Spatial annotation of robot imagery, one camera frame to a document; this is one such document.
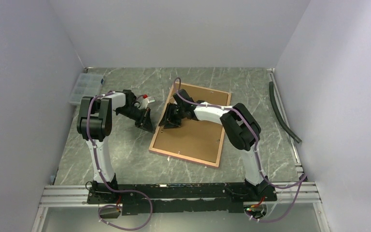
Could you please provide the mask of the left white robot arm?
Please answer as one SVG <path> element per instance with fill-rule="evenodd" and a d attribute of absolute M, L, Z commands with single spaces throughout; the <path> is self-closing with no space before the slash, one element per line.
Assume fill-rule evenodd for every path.
<path fill-rule="evenodd" d="M 146 94 L 136 96 L 131 90 L 109 91 L 95 97 L 85 96 L 81 100 L 77 120 L 77 131 L 86 141 L 94 168 L 92 189 L 100 192 L 107 203 L 118 199 L 119 189 L 116 174 L 111 164 L 108 137 L 112 132 L 113 114 L 134 121 L 135 127 L 153 133 L 149 104 L 155 98 Z"/>

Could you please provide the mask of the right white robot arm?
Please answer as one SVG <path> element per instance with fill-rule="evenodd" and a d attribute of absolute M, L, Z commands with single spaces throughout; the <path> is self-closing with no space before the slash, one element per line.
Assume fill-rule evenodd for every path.
<path fill-rule="evenodd" d="M 167 104 L 159 126 L 178 128 L 184 118 L 222 125 L 231 144 L 242 152 L 248 198 L 257 201 L 264 196 L 268 183 L 257 151 L 261 128 L 245 105 L 220 106 L 193 101 L 184 89 L 176 91 L 173 98 L 174 103 Z"/>

